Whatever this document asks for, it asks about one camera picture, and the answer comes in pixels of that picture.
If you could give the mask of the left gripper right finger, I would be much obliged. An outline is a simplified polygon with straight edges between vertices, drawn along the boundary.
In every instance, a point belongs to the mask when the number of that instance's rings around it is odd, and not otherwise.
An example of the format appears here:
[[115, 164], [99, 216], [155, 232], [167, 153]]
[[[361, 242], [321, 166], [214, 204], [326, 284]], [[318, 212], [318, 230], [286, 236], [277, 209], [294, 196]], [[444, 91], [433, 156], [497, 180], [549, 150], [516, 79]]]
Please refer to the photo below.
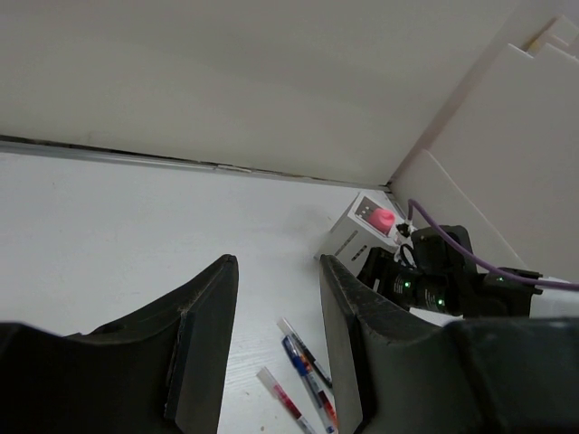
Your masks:
[[575, 433], [578, 322], [491, 318], [437, 326], [320, 260], [342, 433]]

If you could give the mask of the pink eraser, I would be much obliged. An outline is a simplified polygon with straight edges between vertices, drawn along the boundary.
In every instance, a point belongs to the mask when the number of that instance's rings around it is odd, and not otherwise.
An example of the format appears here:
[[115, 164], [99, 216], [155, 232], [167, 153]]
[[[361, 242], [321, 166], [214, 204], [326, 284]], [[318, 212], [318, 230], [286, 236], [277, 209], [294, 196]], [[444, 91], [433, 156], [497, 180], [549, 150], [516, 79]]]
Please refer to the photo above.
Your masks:
[[378, 232], [387, 236], [395, 225], [396, 216], [393, 212], [383, 208], [376, 208], [373, 210], [367, 219], [370, 226], [376, 229]]

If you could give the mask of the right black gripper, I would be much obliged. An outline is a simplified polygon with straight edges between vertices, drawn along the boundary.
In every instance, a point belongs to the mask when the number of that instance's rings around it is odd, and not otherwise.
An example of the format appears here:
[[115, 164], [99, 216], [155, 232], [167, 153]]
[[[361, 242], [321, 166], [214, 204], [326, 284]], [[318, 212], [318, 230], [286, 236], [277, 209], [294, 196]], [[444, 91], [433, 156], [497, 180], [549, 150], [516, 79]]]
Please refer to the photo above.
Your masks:
[[372, 248], [357, 279], [406, 310], [478, 317], [476, 265], [456, 251], [433, 228], [415, 231], [400, 246], [400, 259]]

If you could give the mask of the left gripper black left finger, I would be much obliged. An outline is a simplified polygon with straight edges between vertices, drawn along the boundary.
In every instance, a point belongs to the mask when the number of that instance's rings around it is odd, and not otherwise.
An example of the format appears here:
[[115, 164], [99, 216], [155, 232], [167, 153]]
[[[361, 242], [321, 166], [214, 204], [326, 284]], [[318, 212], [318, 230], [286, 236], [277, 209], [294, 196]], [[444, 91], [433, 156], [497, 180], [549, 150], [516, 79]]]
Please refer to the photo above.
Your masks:
[[224, 255], [89, 334], [1, 325], [4, 433], [214, 433], [238, 294]]

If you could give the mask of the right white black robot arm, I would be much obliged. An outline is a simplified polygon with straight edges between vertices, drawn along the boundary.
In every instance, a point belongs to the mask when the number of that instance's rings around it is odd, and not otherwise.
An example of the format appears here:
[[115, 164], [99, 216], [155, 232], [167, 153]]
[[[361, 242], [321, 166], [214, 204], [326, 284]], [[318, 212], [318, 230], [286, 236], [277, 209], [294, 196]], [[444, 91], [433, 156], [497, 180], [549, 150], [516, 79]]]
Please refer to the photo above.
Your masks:
[[578, 316], [576, 291], [550, 288], [542, 274], [498, 268], [479, 272], [467, 230], [443, 225], [414, 231], [397, 252], [372, 248], [358, 280], [397, 306], [466, 318]]

